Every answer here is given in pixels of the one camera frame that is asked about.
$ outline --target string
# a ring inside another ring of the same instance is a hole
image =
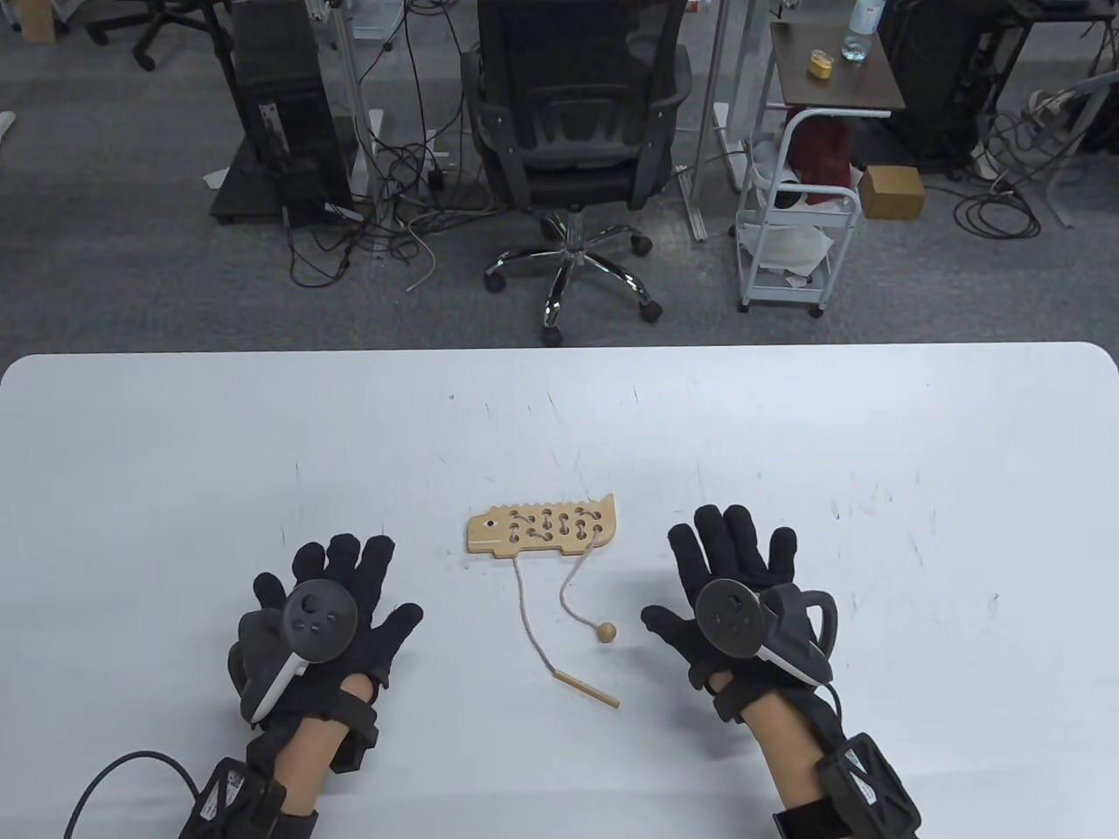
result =
[[[520,602],[520,622],[525,624],[525,634],[532,641],[536,653],[540,657],[540,661],[544,662],[544,667],[548,669],[549,673],[554,675],[556,669],[548,660],[548,656],[544,652],[544,648],[540,647],[540,642],[536,640],[536,635],[533,634],[533,625],[528,622],[528,606],[525,605],[525,577],[521,576],[520,562],[516,556],[513,557],[513,569],[517,572],[517,600]]]
[[[591,555],[591,552],[594,550],[595,547],[598,547],[599,534],[601,532],[602,528],[595,527],[594,539],[591,540],[590,547],[587,547],[587,549],[579,557],[579,559],[575,560],[575,564],[572,566],[571,572],[567,574],[567,578],[564,579],[563,585],[560,586],[560,605],[563,606],[563,611],[570,614],[580,623],[590,626],[595,632],[598,632],[599,630],[598,623],[595,623],[594,621],[590,621],[580,614],[576,614],[575,610],[573,610],[571,606],[567,605],[567,586],[571,585],[571,581],[575,578],[575,574],[579,573],[579,569],[583,567],[583,563],[586,562],[586,558]]]

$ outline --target wooden stick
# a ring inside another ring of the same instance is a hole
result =
[[[552,675],[557,679],[560,679],[560,681],[562,681],[564,685],[570,685],[571,687],[575,688],[575,690],[582,690],[589,697],[598,699],[600,703],[604,703],[609,705],[611,708],[617,709],[618,707],[621,706],[621,701],[614,699],[612,696],[610,696],[610,694],[603,694],[598,688],[592,688],[585,681],[580,681],[574,676],[568,676],[563,670],[553,670]]]

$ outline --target office chair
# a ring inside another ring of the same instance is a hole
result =
[[[200,32],[209,32],[210,26],[207,21],[196,20],[188,16],[190,12],[203,11],[208,18],[213,15],[213,11],[209,15],[206,15],[206,11],[211,8],[209,3],[213,2],[215,0],[182,0],[182,2],[143,0],[148,9],[147,11],[139,15],[123,15],[119,18],[110,18],[107,20],[96,20],[92,23],[86,23],[85,31],[93,39],[94,44],[103,47],[109,44],[109,35],[106,32],[116,29],[129,29],[133,26],[145,27],[132,47],[132,57],[137,59],[137,64],[143,69],[151,73],[156,69],[156,59],[148,55],[148,48],[156,40],[159,30],[168,23],[175,23],[177,26],[185,26],[188,29],[197,29]],[[232,11],[231,0],[222,0],[222,2],[227,12]]]
[[[692,89],[687,50],[676,44],[687,0],[479,0],[479,47],[461,56],[474,147],[495,194],[543,211],[551,245],[506,251],[486,268],[558,260],[544,304],[542,339],[556,326],[576,266],[591,265],[638,299],[649,323],[661,308],[643,283],[589,245],[623,234],[645,256],[652,243],[629,225],[583,233],[585,207],[624,201],[640,209],[671,178],[676,111]]]

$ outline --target cardboard box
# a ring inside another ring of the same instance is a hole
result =
[[[908,166],[872,166],[858,183],[867,218],[912,221],[924,207],[921,175]]]

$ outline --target water bottle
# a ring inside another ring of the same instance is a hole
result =
[[[850,13],[847,35],[843,39],[843,57],[848,62],[861,64],[866,60],[866,54],[874,43],[874,32],[878,29],[882,10],[886,0],[856,0]]]

